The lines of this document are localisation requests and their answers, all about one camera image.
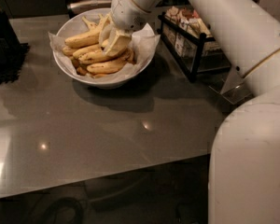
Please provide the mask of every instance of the gray countertop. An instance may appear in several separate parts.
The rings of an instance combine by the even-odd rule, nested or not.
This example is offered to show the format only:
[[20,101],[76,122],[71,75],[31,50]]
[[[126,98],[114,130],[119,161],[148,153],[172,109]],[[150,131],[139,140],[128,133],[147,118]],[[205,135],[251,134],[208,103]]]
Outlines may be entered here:
[[20,78],[0,85],[0,198],[210,152],[221,97],[189,83],[162,42],[137,78],[100,90],[54,61],[48,32],[67,20],[12,21],[30,51]]

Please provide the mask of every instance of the bowl of fries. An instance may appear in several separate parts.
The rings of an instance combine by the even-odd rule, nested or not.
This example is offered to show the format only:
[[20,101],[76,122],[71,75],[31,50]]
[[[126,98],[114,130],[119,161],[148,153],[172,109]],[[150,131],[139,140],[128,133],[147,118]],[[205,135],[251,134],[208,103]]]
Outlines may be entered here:
[[[115,89],[140,74],[153,59],[160,40],[148,24],[131,33],[130,38],[129,34],[127,38],[119,31],[108,31],[109,23],[105,21],[109,13],[110,8],[81,13],[67,21],[56,35],[49,34],[60,69],[77,81],[102,89]],[[101,39],[108,36],[112,39]],[[117,38],[120,49],[110,42]]]

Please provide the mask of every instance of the countertop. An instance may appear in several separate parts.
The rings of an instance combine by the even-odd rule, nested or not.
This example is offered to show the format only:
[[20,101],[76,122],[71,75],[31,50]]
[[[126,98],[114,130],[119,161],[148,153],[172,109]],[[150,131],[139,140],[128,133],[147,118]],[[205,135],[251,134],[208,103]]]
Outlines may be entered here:
[[0,85],[0,198],[210,153],[228,105],[189,83],[162,42],[137,78],[100,90],[54,61],[48,32],[66,21],[11,21],[30,50],[19,79]]

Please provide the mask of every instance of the dark floor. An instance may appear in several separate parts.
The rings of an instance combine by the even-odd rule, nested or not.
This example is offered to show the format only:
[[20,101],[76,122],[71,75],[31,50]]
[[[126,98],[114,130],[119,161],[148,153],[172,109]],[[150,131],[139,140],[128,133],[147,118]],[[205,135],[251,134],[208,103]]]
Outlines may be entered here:
[[209,156],[0,200],[0,224],[206,224]]

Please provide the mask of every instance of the bowl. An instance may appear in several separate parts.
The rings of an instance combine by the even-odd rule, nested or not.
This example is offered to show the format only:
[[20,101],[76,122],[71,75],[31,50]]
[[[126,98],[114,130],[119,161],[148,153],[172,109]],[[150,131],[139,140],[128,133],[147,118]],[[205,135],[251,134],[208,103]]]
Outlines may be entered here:
[[78,75],[70,59],[62,53],[64,40],[69,36],[88,30],[82,20],[83,16],[90,21],[98,22],[99,14],[105,15],[109,12],[110,8],[99,8],[80,13],[67,21],[56,35],[49,34],[53,56],[59,68],[74,80],[102,89],[115,89],[139,75],[150,64],[160,40],[160,36],[155,35],[149,24],[146,24],[142,30],[133,33],[132,41],[129,45],[134,50],[135,64],[127,63],[117,73],[100,78]]

